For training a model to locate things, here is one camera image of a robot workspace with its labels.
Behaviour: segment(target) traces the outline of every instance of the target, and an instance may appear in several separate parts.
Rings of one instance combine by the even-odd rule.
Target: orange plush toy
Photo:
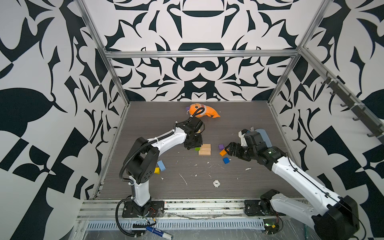
[[[220,115],[216,112],[215,109],[211,108],[210,106],[200,104],[200,103],[194,103],[189,107],[189,113],[193,115],[197,109],[204,108],[204,112],[196,115],[196,117],[201,118],[202,116],[208,116],[213,118],[219,118]]]

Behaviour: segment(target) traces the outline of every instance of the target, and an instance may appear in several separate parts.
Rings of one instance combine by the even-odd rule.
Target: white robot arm
[[[231,142],[225,150],[230,156],[257,160],[293,186],[311,205],[290,199],[271,189],[258,204],[245,202],[249,216],[283,213],[314,229],[323,240],[347,240],[359,230],[358,205],[351,197],[340,197],[321,185],[294,164],[277,147],[267,147],[257,131],[244,134],[245,147]]]
[[[199,129],[203,122],[195,116],[175,123],[174,128],[152,139],[138,138],[132,146],[119,177],[132,186],[133,207],[145,216],[150,208],[149,178],[153,175],[158,157],[170,148],[184,143],[191,149],[202,144]],[[292,185],[311,205],[292,200],[271,189],[257,204],[245,201],[249,216],[283,213],[313,228],[323,240],[347,240],[359,230],[357,203],[349,196],[340,197],[301,170],[277,147],[267,147],[257,131],[243,135],[246,144],[231,142],[226,148],[230,156],[257,160]],[[123,178],[126,171],[129,178]]]

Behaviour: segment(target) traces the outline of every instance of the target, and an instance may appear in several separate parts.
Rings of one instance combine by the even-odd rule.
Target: stacked wooden blocks
[[[211,156],[211,144],[204,143],[201,145],[199,150],[199,155],[201,156]]]

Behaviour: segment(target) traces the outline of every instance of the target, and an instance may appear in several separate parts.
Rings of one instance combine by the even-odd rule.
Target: patterned wallpaper
[[[131,101],[267,100],[289,57],[134,58],[112,64]]]
[[[321,0],[85,0],[109,51],[295,49]],[[114,59],[131,101],[267,100],[288,57]]]
[[[73,0],[0,1],[1,239],[66,236],[124,103]]]
[[[296,48],[321,0],[85,2],[107,50],[161,51]]]
[[[384,2],[335,0],[308,44],[309,50],[384,119]]]
[[[308,44],[309,50],[384,119],[383,19],[380,0],[335,0]],[[273,105],[301,168],[359,204],[367,239],[384,237],[384,145],[323,79],[300,58]],[[364,230],[355,234],[358,239]]]

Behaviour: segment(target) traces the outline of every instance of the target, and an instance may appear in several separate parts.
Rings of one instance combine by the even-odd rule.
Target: blue marker
[[[165,233],[163,231],[160,231],[160,230],[157,230],[157,229],[155,229],[153,227],[146,227],[146,229],[148,231],[150,231],[151,233],[159,235],[162,238],[165,238],[165,239],[168,239],[168,240],[172,240],[172,238],[173,238],[173,236],[171,234],[167,234],[167,233]]]

